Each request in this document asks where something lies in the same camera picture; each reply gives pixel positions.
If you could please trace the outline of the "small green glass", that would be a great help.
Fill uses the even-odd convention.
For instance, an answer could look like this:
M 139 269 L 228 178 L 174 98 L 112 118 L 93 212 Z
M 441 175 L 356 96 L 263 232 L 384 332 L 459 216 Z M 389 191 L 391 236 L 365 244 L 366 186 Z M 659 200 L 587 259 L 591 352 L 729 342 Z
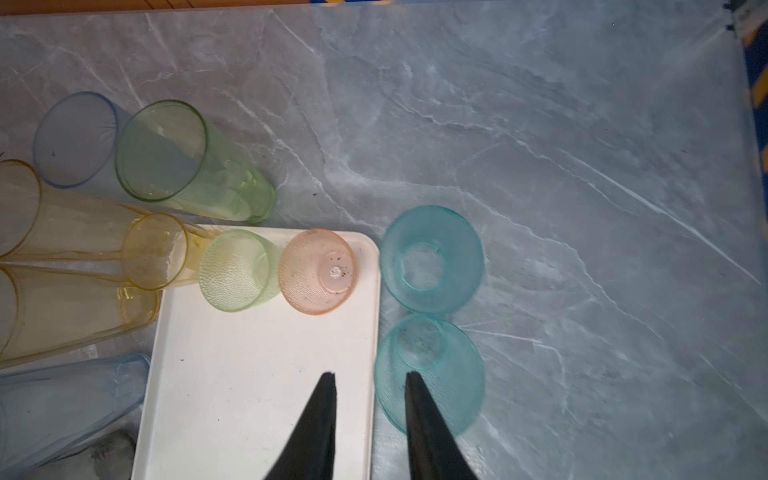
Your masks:
M 218 235 L 205 250 L 199 286 L 208 303 L 223 312 L 263 304 L 280 293 L 282 249 L 245 229 Z

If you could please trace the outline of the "teal glass front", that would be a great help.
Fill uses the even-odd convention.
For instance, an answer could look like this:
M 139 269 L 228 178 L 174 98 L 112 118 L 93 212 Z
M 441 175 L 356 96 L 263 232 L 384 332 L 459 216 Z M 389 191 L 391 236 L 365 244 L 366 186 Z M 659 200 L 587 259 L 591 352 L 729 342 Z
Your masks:
M 406 431 L 406 375 L 418 372 L 448 429 L 465 432 L 485 397 L 485 367 L 470 338 L 456 325 L 426 314 L 410 314 L 378 347 L 374 365 L 376 398 L 390 423 Z

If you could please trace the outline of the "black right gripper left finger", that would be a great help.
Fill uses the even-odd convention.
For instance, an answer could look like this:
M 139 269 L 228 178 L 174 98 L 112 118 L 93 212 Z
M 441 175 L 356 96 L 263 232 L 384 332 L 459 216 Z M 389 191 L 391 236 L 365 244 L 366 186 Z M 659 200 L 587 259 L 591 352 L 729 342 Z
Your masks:
M 337 388 L 324 372 L 266 479 L 332 479 L 335 463 Z

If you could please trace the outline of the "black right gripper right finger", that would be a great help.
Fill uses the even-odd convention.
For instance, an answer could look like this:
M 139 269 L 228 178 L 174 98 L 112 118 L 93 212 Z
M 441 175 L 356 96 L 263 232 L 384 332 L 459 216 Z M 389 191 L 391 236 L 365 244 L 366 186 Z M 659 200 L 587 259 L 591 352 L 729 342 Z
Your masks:
M 425 381 L 416 371 L 406 375 L 405 410 L 409 470 L 412 479 L 477 480 Z

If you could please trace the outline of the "small yellow glass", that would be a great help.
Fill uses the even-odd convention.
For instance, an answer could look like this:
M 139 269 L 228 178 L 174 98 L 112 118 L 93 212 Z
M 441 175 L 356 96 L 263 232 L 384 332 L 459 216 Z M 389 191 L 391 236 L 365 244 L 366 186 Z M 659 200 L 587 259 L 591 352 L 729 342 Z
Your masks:
M 153 213 L 135 221 L 121 248 L 121 265 L 136 287 L 157 291 L 196 284 L 203 254 L 221 228 Z

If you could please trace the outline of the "small pink glass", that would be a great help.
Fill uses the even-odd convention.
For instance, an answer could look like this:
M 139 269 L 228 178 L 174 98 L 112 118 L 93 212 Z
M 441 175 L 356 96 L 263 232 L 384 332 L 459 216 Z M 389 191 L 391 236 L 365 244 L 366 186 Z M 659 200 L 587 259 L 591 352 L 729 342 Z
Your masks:
M 303 314 L 323 315 L 338 308 L 357 280 L 358 264 L 351 246 L 330 230 L 299 233 L 280 256 L 280 291 Z

